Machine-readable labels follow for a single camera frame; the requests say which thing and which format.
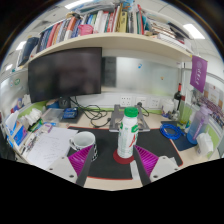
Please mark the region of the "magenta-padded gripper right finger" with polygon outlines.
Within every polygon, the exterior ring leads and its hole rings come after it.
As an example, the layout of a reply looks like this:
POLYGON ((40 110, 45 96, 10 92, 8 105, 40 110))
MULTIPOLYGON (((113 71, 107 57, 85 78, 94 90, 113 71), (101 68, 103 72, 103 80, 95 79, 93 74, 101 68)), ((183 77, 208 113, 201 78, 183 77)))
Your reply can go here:
POLYGON ((150 151, 135 145, 132 172, 136 172, 143 186, 166 177, 179 170, 167 156, 156 156, 150 151))

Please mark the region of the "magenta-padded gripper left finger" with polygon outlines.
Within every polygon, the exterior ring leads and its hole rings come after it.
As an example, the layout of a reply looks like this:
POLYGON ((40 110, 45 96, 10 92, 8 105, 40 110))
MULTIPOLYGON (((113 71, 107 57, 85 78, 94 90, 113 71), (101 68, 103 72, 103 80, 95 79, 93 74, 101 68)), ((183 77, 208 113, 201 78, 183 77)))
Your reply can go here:
POLYGON ((84 186, 93 155, 94 147, 88 146, 69 157, 60 157, 47 168, 47 171, 78 186, 84 186))

